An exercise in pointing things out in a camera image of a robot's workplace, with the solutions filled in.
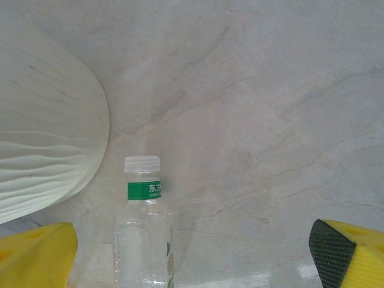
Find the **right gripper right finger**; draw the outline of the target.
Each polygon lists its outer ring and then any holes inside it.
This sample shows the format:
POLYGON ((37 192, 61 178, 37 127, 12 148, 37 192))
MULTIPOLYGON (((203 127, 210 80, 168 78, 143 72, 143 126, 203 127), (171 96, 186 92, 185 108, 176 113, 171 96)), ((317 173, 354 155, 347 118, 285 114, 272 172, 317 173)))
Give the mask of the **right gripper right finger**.
POLYGON ((318 219, 308 244, 323 288, 384 288, 384 232, 318 219))

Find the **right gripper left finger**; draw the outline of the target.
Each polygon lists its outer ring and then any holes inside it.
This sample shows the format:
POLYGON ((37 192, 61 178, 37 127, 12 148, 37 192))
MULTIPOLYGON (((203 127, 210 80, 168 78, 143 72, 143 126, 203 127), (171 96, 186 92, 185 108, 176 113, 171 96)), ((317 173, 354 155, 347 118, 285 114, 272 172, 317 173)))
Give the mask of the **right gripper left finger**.
POLYGON ((77 248, 69 222, 0 238, 0 288, 67 288, 77 248))

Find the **clear bottle green neck label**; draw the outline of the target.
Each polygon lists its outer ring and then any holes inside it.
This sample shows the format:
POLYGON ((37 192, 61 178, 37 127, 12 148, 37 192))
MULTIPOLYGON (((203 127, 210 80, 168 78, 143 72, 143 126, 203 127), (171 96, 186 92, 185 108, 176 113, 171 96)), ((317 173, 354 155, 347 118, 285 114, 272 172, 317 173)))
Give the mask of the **clear bottle green neck label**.
POLYGON ((117 288, 174 288, 172 213, 161 200, 158 156, 127 157, 127 201, 114 226, 117 288))

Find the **cream ribbed plastic bin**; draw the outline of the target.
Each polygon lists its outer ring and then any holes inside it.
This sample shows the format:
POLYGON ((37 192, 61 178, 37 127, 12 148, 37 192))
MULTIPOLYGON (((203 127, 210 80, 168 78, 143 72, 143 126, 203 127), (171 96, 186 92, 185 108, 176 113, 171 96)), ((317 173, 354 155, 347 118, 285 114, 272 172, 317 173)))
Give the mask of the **cream ribbed plastic bin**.
POLYGON ((0 13, 0 224, 82 190, 109 133, 93 72, 33 26, 0 13))

